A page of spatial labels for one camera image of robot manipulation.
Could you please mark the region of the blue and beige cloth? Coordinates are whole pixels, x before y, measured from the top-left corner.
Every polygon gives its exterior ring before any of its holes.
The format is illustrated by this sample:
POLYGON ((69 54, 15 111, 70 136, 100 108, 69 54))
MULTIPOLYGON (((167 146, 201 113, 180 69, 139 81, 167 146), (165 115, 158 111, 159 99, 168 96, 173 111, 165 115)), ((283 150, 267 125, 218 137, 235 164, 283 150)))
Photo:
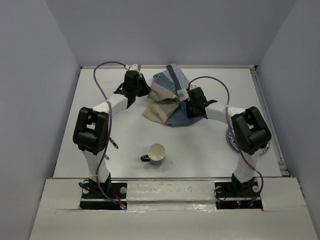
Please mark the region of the blue and beige cloth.
POLYGON ((151 91, 147 98, 153 103, 143 112, 148 120, 168 127, 188 127, 201 117, 188 117, 185 103, 189 80, 175 63, 153 76, 151 91))

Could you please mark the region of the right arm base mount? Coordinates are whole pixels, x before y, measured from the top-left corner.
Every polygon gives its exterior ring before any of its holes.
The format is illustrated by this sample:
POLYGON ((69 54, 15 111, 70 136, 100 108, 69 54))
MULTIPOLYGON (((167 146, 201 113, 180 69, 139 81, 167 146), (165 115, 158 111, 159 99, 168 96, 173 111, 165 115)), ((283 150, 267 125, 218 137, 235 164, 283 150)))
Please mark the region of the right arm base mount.
POLYGON ((244 190, 235 190, 231 181, 215 182, 214 187, 218 210, 263 209, 261 197, 257 197, 260 188, 256 180, 244 190))

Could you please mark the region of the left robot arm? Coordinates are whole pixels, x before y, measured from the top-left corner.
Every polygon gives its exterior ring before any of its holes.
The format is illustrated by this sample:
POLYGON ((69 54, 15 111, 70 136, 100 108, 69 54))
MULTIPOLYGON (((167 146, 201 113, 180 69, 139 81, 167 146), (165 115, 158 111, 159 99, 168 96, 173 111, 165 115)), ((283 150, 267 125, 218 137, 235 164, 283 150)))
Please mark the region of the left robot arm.
POLYGON ((131 67, 125 72, 123 83, 111 97, 99 105, 79 110, 72 140, 83 153, 89 169, 88 190, 101 198, 108 199, 112 188, 105 155, 113 117, 128 109, 136 98, 144 97, 150 91, 151 88, 140 70, 131 67))

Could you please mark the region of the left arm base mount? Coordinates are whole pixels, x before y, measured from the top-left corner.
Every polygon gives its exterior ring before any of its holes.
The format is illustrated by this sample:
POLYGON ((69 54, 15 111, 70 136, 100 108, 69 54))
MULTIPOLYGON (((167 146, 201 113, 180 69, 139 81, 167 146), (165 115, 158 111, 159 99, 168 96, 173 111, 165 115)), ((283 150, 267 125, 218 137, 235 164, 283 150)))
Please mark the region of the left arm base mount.
POLYGON ((127 209, 127 188, 126 182, 113 182, 111 189, 105 197, 100 189, 91 187, 88 180, 79 182, 81 187, 81 198, 79 207, 82 210, 110 210, 122 211, 127 209))

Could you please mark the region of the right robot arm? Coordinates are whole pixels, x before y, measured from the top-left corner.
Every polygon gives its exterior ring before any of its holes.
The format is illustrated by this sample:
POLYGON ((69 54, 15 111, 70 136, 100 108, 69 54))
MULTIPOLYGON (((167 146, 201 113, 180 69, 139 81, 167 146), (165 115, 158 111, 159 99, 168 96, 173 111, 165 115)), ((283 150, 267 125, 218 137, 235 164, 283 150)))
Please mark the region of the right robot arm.
POLYGON ((271 140, 271 132, 257 107, 230 107, 216 100, 207 100, 200 87, 188 87, 185 100, 187 116, 202 117, 227 124, 239 152, 231 181, 224 183, 218 193, 223 198, 244 198, 255 185, 257 162, 271 140))

